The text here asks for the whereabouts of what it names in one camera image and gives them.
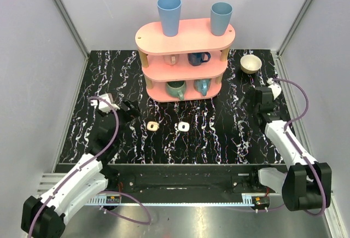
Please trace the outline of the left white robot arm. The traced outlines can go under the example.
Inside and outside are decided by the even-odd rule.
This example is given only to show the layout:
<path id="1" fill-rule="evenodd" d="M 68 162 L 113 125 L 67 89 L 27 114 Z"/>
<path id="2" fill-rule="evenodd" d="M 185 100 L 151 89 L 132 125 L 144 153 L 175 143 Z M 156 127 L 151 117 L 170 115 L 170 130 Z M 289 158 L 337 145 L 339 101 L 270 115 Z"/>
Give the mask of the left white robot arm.
<path id="1" fill-rule="evenodd" d="M 92 96 L 101 120 L 92 146 L 75 166 L 39 197 L 24 202 L 21 229 L 28 237 L 61 237 L 69 220 L 100 192 L 118 187 L 118 170 L 109 166 L 120 146 L 121 135 L 140 115 L 138 102 L 124 100 L 116 105 L 110 94 Z"/>

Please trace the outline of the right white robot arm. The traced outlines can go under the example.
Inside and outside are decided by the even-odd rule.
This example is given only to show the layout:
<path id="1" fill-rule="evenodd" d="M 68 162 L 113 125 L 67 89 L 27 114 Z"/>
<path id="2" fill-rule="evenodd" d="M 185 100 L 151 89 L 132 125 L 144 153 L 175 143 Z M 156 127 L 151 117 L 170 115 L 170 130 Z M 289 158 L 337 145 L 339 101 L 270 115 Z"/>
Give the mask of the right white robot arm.
<path id="1" fill-rule="evenodd" d="M 249 88 L 242 98 L 260 130 L 279 151 L 287 173 L 276 168 L 258 169 L 248 178 L 254 192 L 266 187 L 282 196 L 290 211 L 319 209 L 321 213 L 330 206 L 331 167 L 318 162 L 298 141 L 287 122 L 287 117 L 275 108 L 275 99 L 282 89 L 277 84 Z"/>

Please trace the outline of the white earbud charging case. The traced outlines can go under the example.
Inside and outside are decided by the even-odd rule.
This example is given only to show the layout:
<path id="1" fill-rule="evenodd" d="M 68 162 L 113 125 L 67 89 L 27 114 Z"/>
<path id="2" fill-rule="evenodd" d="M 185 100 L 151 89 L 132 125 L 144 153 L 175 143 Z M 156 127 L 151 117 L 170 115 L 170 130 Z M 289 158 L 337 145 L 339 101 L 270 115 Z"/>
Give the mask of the white earbud charging case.
<path id="1" fill-rule="evenodd" d="M 181 131 L 181 132 L 188 132 L 190 129 L 190 125 L 189 123 L 187 122 L 184 122 L 184 121 L 180 121 L 178 123 L 178 130 Z"/>

